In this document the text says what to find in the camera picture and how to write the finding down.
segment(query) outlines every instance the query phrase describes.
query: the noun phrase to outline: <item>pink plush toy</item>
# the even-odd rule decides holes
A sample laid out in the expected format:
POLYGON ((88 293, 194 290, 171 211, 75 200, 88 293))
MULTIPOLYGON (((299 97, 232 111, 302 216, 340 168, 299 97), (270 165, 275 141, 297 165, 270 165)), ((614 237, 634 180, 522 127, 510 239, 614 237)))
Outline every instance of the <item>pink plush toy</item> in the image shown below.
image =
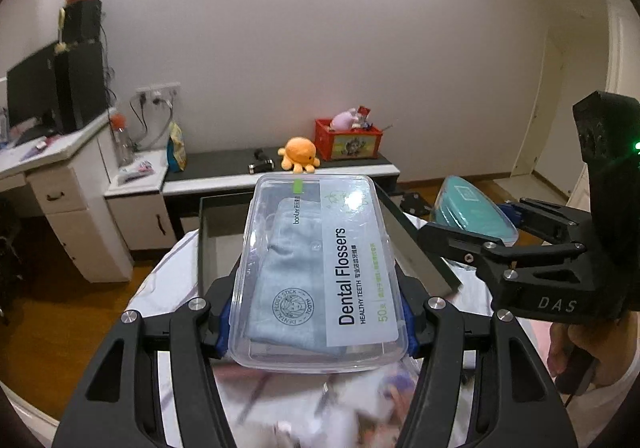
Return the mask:
POLYGON ((332 131, 350 131, 351 126, 356 121, 358 121, 358 111, 355 108, 351 108, 348 111, 335 115, 334 119, 331 120, 329 128, 332 131))

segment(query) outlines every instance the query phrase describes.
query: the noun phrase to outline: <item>black monitor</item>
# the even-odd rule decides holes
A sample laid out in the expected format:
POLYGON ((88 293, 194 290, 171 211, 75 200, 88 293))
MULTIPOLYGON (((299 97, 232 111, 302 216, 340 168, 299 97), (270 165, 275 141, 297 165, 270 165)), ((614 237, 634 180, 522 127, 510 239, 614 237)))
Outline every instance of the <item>black monitor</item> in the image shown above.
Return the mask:
POLYGON ((30 118, 39 120, 38 125, 23 133, 16 145, 58 132, 52 118, 52 110, 57 103, 55 45, 52 42, 31 54, 6 75, 9 125, 14 127, 30 118))

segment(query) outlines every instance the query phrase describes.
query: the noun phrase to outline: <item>computer tower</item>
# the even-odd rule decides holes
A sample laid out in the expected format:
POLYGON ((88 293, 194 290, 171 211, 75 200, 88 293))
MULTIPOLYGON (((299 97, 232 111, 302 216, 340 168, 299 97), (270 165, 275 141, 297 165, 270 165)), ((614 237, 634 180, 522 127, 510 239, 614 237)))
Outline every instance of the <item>computer tower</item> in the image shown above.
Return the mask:
POLYGON ((54 69, 57 96, 52 112, 63 134, 82 129, 107 110, 100 42, 81 42, 57 54, 54 69))
POLYGON ((80 0, 65 6, 62 42, 74 44, 100 40, 102 3, 99 0, 80 0))

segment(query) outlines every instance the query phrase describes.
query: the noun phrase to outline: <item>folded blue cloth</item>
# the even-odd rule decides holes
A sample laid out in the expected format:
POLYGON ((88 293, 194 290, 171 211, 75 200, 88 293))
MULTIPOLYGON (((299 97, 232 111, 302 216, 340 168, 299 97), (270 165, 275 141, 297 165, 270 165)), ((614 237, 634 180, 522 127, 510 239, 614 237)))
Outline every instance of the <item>folded blue cloth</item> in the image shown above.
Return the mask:
POLYGON ((340 354, 326 346, 320 203, 283 199, 258 272, 244 335, 252 341, 340 354))

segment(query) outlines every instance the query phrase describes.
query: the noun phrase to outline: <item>plastic bottle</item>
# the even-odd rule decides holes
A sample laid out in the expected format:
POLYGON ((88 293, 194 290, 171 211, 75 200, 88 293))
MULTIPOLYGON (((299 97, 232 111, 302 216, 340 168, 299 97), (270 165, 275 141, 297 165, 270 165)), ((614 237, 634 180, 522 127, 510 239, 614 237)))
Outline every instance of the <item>plastic bottle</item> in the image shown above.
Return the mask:
POLYGON ((135 155, 133 153, 133 142, 129 138, 126 119, 120 113, 111 115, 111 129, 113 131, 113 145, 116 149, 118 166, 125 167, 133 163, 135 155))

